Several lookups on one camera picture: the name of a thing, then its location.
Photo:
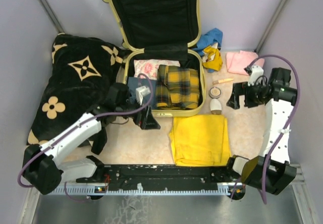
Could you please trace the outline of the dark blue shirt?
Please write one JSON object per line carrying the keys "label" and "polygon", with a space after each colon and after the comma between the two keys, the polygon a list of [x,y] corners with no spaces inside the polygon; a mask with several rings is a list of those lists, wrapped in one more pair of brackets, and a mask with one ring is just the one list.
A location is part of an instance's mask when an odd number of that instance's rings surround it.
{"label": "dark blue shirt", "polygon": [[[151,80],[152,83],[152,100],[150,102],[150,106],[152,109],[156,109],[156,98],[155,98],[155,89],[156,89],[156,80]],[[140,86],[146,86],[149,87],[149,82],[146,78],[136,78],[136,77],[129,77],[127,86],[129,87],[129,92],[130,92],[130,98],[129,101],[131,103],[134,103],[136,101],[136,88]]]}

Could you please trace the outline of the yellow black plaid shirt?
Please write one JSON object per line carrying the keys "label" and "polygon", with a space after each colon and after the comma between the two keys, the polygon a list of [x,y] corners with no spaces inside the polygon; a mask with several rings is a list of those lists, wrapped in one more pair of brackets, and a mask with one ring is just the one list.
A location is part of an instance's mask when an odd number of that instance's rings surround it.
{"label": "yellow black plaid shirt", "polygon": [[199,98],[197,70],[177,66],[159,66],[155,88],[157,109],[195,109],[198,107]]}

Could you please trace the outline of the white pink printed garment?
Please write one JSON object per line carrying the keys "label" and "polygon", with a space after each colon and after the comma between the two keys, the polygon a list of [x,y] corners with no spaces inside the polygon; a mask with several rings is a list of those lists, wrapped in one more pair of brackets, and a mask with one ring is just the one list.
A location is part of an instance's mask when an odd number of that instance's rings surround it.
{"label": "white pink printed garment", "polygon": [[145,74],[149,79],[156,80],[160,65],[179,67],[180,63],[171,60],[134,60],[134,77],[137,78],[139,74]]}

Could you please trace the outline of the yellow pants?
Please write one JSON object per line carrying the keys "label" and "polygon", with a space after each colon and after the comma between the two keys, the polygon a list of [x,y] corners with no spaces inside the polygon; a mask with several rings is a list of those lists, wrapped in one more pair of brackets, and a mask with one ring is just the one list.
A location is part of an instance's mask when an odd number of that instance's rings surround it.
{"label": "yellow pants", "polygon": [[231,157],[223,115],[175,117],[169,138],[176,166],[225,166]]}

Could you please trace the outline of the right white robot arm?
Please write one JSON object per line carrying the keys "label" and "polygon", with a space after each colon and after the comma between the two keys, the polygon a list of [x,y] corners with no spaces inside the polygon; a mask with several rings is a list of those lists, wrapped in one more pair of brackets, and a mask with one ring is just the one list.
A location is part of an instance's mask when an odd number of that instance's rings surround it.
{"label": "right white robot arm", "polygon": [[233,84],[227,106],[240,108],[240,96],[244,96],[247,108],[265,106],[265,130],[258,156],[247,159],[233,155],[227,162],[226,177],[245,185],[280,194],[296,177],[296,168],[290,165],[288,140],[290,124],[288,119],[296,105],[297,89],[290,87],[291,71],[272,69],[270,77],[263,74],[260,66],[247,66],[250,76],[246,82]]}

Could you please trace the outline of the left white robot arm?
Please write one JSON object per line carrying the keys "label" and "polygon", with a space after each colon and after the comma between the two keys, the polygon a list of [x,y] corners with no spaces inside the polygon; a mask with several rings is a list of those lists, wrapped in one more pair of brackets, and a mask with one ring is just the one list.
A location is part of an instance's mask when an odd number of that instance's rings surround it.
{"label": "left white robot arm", "polygon": [[[94,105],[81,118],[50,141],[26,148],[23,167],[18,175],[18,183],[25,178],[31,187],[46,195],[60,184],[69,181],[87,183],[99,182],[105,176],[105,165],[96,158],[106,142],[105,128],[116,117],[131,118],[143,130],[159,130],[160,125],[152,114],[150,102],[153,100],[153,85],[135,90],[136,99],[129,100],[129,88],[123,83],[114,83],[110,88],[104,105]],[[64,162],[64,159],[86,140],[92,139],[92,155],[81,160]]]}

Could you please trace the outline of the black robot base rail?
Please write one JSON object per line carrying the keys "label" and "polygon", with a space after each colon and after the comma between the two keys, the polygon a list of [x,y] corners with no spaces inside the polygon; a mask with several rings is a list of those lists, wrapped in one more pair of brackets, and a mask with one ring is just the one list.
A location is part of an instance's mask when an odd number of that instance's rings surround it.
{"label": "black robot base rail", "polygon": [[230,190],[233,200],[240,200],[245,195],[245,187],[235,184],[236,176],[225,166],[187,167],[175,165],[137,165],[112,164],[101,165],[93,176],[79,178],[77,183],[103,185],[103,190],[134,190],[141,184],[144,190],[217,190],[218,185],[232,184]]}

